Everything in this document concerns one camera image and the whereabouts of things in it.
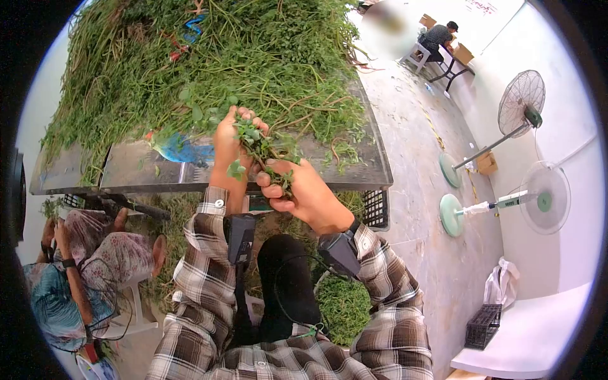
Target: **wrist strap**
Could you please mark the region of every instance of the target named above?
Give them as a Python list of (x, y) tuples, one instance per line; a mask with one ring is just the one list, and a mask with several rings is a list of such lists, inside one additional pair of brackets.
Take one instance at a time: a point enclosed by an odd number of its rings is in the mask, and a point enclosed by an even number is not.
[(49, 263), (52, 263), (53, 262), (53, 255), (55, 254), (55, 250), (53, 249), (53, 247), (51, 247), (51, 246), (45, 246), (44, 243), (41, 241), (40, 242), (40, 249), (46, 255), (47, 259), (49, 260)]
[(344, 233), (346, 233), (349, 238), (354, 239), (354, 235), (357, 233), (357, 230), (359, 229), (360, 225), (361, 222), (357, 218), (355, 218), (348, 230), (344, 231)]
[(67, 268), (69, 268), (71, 266), (73, 266), (73, 267), (76, 268), (76, 260), (74, 260), (73, 258), (67, 258), (65, 260), (62, 260), (61, 264), (63, 264), (63, 267), (65, 269), (67, 269)]

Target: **fan guard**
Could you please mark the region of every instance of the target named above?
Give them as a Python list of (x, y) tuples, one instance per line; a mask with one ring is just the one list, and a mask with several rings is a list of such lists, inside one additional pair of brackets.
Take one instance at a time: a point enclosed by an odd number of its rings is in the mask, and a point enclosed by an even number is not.
[(536, 162), (524, 177), (519, 191), (528, 190), (520, 206), (526, 223), (542, 235), (559, 231), (570, 212), (570, 183), (562, 168)]
[(545, 105), (545, 82), (536, 70), (519, 73), (506, 87), (498, 107), (498, 127), (506, 135), (521, 125), (527, 125), (511, 136), (516, 139), (527, 133), (532, 124), (525, 117), (527, 106), (532, 106), (538, 113)]

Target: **black plastic crate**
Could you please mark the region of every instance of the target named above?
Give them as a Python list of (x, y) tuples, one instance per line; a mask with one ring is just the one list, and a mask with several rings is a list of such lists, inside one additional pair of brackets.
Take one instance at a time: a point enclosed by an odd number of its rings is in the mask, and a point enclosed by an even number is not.
[(465, 347), (483, 350), (500, 327), (502, 305), (484, 304), (466, 324)]
[(390, 228), (389, 192), (369, 190), (363, 192), (363, 220), (361, 223), (374, 231), (388, 231)]
[(82, 209), (85, 206), (85, 200), (77, 195), (65, 194), (63, 204), (75, 209)]

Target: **hand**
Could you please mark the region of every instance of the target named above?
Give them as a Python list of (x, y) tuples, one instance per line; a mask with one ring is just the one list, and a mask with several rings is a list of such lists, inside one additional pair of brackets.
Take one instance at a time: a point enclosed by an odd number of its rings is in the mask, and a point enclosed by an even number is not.
[(42, 238), (40, 241), (43, 246), (50, 247), (50, 243), (55, 237), (55, 221), (52, 218), (48, 218), (44, 223), (44, 229), (42, 230)]
[(245, 148), (241, 146), (241, 141), (235, 139), (237, 129), (233, 126), (236, 120), (236, 112), (243, 119), (251, 119), (252, 124), (262, 131), (263, 135), (268, 133), (268, 124), (263, 123), (259, 117), (255, 116), (255, 112), (245, 108), (231, 106), (228, 114), (222, 120), (215, 134), (213, 135), (213, 147), (215, 150), (215, 165), (211, 172), (209, 186), (224, 188), (232, 192), (242, 192), (244, 195), (247, 187), (247, 181), (239, 181), (236, 178), (229, 178), (226, 175), (228, 166), (237, 158), (240, 159), (241, 165), (245, 167), (245, 178), (249, 175), (249, 170), (253, 164), (253, 158), (247, 155)]
[(273, 209), (291, 212), (319, 235), (344, 232), (351, 226), (353, 213), (338, 201), (308, 161), (302, 159), (300, 165), (296, 165), (290, 161), (270, 159), (267, 164), (279, 174), (294, 171), (291, 200), (279, 199), (283, 196), (283, 189), (279, 185), (271, 185), (267, 173), (258, 173), (256, 182), (264, 196), (270, 198)]
[(68, 231), (64, 224), (64, 220), (61, 218), (57, 219), (57, 224), (55, 225), (55, 241), (57, 242), (57, 247), (61, 251), (63, 258), (71, 258), (72, 255), (67, 248), (70, 243), (70, 231)]

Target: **white plastic bag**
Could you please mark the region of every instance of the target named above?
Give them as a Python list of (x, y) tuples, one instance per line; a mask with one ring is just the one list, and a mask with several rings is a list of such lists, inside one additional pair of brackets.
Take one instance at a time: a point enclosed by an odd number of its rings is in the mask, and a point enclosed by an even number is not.
[(519, 271), (515, 264), (501, 257), (498, 266), (494, 267), (486, 280), (483, 303), (502, 304), (502, 308), (505, 309), (515, 301), (518, 282)]

